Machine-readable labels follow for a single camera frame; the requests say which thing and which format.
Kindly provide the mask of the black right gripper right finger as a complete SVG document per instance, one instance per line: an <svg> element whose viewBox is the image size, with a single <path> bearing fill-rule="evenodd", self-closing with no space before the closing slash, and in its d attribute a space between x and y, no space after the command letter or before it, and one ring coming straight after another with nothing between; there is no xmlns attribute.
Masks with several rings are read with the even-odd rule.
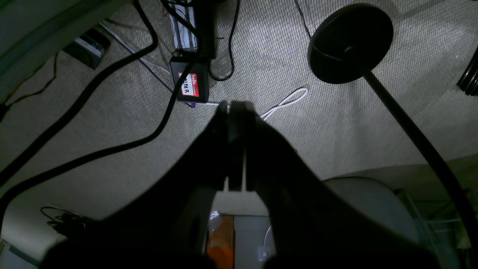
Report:
<svg viewBox="0 0 478 269"><path fill-rule="evenodd" d="M265 269L438 269L435 256L329 189L251 102L232 101L230 135L245 150L246 189L268 209L276 254Z"/></svg>

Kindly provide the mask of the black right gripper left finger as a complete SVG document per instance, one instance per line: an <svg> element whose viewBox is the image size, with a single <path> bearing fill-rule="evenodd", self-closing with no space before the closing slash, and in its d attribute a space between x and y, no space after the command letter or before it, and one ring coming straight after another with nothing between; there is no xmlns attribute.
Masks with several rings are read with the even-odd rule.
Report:
<svg viewBox="0 0 478 269"><path fill-rule="evenodd" d="M51 248L43 269L215 269L203 254L216 192L224 187L227 102L148 191L90 232Z"/></svg>

